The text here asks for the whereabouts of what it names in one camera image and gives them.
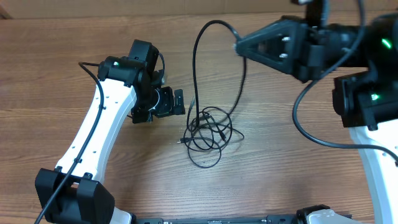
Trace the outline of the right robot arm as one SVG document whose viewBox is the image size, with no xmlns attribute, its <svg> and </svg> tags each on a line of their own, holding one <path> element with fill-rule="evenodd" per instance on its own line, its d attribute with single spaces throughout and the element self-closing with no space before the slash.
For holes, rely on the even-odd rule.
<svg viewBox="0 0 398 224">
<path fill-rule="evenodd" d="M 333 108 L 363 161 L 377 223 L 397 222 L 397 14 L 358 26 L 326 16 L 283 16 L 241 39 L 236 53 L 288 74 L 307 88 L 339 67 Z"/>
</svg>

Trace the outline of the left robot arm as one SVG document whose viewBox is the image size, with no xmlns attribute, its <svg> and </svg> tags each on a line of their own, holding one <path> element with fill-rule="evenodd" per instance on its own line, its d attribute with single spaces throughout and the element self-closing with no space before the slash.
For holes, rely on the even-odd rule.
<svg viewBox="0 0 398 224">
<path fill-rule="evenodd" d="M 183 91 L 164 85 L 163 56 L 150 42 L 135 40 L 127 56 L 109 56 L 95 66 L 79 66 L 96 83 L 91 106 L 73 142 L 54 169 L 41 169 L 35 188 L 42 206 L 36 222 L 135 223 L 118 209 L 103 185 L 109 155 L 127 117 L 134 124 L 185 114 Z"/>
</svg>

